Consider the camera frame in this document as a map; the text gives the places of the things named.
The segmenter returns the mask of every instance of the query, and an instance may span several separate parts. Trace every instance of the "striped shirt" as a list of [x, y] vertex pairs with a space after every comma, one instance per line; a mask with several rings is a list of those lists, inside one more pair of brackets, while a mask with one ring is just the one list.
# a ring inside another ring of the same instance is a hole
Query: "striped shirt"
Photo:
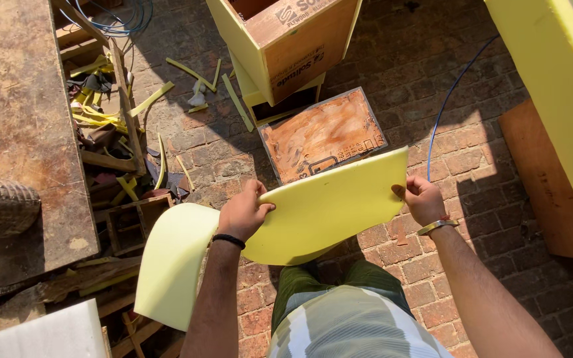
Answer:
[[344, 285], [307, 300], [287, 315], [267, 353], [267, 358], [277, 357], [452, 355], [388, 298]]

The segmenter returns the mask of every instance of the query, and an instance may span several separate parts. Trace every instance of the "black bracelet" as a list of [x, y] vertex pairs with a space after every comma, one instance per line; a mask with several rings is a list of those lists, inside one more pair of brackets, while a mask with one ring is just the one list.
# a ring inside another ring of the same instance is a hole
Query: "black bracelet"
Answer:
[[211, 241], [216, 241], [216, 240], [225, 240], [229, 241], [230, 243], [234, 243], [240, 247], [240, 250], [244, 250], [244, 248], [246, 247], [246, 245], [243, 243], [242, 240], [236, 239], [235, 237], [227, 234], [217, 234], [214, 235], [213, 238], [211, 238]]

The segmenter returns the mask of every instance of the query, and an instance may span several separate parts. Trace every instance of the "hand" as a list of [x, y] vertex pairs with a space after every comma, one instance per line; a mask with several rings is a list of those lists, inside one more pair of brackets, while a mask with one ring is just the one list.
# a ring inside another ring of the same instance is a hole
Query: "hand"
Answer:
[[258, 197], [266, 193], [264, 184], [249, 180], [242, 193], [235, 195], [220, 210], [217, 234], [231, 235], [246, 242], [260, 228], [264, 218], [275, 210], [275, 204], [262, 204], [258, 207]]
[[401, 185], [393, 185], [391, 190], [408, 204], [410, 214], [421, 226], [444, 220], [446, 217], [441, 191], [424, 178], [409, 176], [406, 178], [406, 189]]

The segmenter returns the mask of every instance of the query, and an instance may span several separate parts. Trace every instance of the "brick floor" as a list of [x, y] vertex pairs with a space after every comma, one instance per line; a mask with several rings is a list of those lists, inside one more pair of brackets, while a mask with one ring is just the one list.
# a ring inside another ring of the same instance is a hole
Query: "brick floor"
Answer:
[[[248, 133], [218, 85], [208, 110], [187, 113], [194, 79], [165, 64], [182, 61], [213, 78], [217, 59], [232, 69], [225, 43], [201, 0], [154, 0], [155, 17], [134, 39], [126, 63], [135, 74], [135, 102], [166, 81], [176, 86], [141, 121], [148, 142], [171, 138], [197, 186], [189, 201], [220, 208], [250, 178], [277, 182], [256, 131]], [[364, 0], [346, 59], [327, 73], [322, 98], [362, 86], [390, 149], [410, 145], [409, 174], [425, 176], [428, 137], [446, 91], [462, 65], [497, 33], [481, 0]], [[463, 77], [435, 137], [432, 179], [460, 231], [491, 272], [537, 319], [566, 357], [573, 357], [573, 259], [550, 256], [505, 146], [497, 118], [528, 98], [500, 39]], [[177, 163], [171, 169], [179, 171]], [[418, 238], [404, 208], [392, 222], [350, 238], [320, 258], [333, 282], [360, 258], [404, 284], [414, 315], [456, 357], [475, 357], [434, 244]], [[397, 245], [399, 238], [407, 245]], [[280, 268], [241, 260], [238, 313], [241, 357], [263, 357]]]

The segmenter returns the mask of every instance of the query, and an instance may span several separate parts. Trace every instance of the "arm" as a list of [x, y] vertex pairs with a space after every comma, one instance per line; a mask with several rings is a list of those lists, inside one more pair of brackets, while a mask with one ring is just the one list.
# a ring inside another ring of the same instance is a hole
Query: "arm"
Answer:
[[[258, 196], [267, 192], [257, 180], [249, 180], [242, 193], [220, 211], [217, 234], [228, 234], [246, 242], [274, 204], [257, 206]], [[240, 251], [236, 244], [216, 240], [211, 243], [203, 285], [196, 298], [180, 358], [237, 357], [238, 323], [235, 285]]]
[[[410, 176], [407, 189], [393, 186], [422, 226], [446, 216], [439, 189]], [[561, 357], [538, 323], [488, 271], [454, 227], [430, 232], [450, 289], [479, 357]]]

